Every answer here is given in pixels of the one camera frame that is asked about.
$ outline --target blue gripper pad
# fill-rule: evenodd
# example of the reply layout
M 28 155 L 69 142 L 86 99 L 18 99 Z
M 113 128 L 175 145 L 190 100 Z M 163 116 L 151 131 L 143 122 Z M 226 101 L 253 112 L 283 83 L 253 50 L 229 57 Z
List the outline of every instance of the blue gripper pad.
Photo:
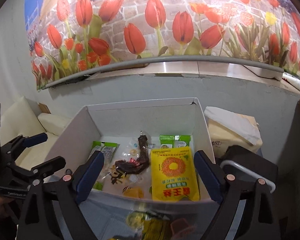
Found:
M 76 191 L 76 203 L 79 204 L 88 198 L 88 195 L 96 182 L 105 162 L 105 157 L 102 152 L 94 152 L 90 158 L 94 158 L 91 164 L 87 167 L 86 172 L 81 177 L 77 184 Z
M 47 141 L 47 139 L 48 139 L 48 135 L 43 132 L 43 133 L 26 138 L 23 141 L 22 146 L 29 148 L 29 147 L 35 146 L 37 144 L 43 143 L 43 142 Z
M 223 190 L 222 190 L 222 185 L 219 181 L 219 179 L 216 177 L 214 172 L 211 169 L 211 165 L 209 165 L 207 162 L 211 161 L 209 158 L 205 155 L 203 151 L 197 151 L 194 154 L 194 166 L 203 182 L 205 185 L 210 198 L 214 201 L 216 201 L 218 204 L 221 204 L 223 201 Z

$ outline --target tulip printed curtain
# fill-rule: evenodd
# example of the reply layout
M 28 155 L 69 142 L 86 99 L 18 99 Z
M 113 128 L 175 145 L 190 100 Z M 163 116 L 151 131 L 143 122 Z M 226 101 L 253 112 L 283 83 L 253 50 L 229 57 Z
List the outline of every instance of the tulip printed curtain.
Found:
M 290 0 L 25 0 L 25 20 L 38 90 L 161 55 L 260 61 L 300 79 L 300 15 Z

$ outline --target yellow snack bag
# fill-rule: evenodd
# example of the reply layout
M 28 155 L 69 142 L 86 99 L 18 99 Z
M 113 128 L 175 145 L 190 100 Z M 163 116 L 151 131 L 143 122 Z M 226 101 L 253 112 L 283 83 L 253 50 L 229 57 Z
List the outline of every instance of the yellow snack bag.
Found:
M 153 200 L 200 199 L 190 147 L 152 150 L 151 176 Z

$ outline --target yellow tulip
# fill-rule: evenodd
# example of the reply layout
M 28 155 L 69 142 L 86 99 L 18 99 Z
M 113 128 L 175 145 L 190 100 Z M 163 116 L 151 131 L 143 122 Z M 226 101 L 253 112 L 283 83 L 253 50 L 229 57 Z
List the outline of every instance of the yellow tulip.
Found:
M 274 25 L 276 21 L 277 21 L 277 18 L 276 18 L 276 16 L 273 13 L 266 12 L 266 22 L 269 25 Z
M 68 59 L 64 59 L 62 61 L 62 66 L 63 66 L 64 69 L 68 69 L 69 66 L 70 66 L 69 60 Z

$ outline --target sofa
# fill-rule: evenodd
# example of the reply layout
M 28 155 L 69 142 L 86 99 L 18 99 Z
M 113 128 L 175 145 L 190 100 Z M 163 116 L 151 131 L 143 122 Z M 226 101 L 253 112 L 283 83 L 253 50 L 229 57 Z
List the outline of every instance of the sofa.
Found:
M 33 136 L 45 132 L 48 135 L 46 142 L 26 148 L 16 160 L 18 166 L 30 170 L 45 161 L 69 122 L 69 118 L 54 114 L 41 113 L 36 117 L 26 98 L 21 97 L 1 115 L 0 144 L 2 146 L 18 135 Z

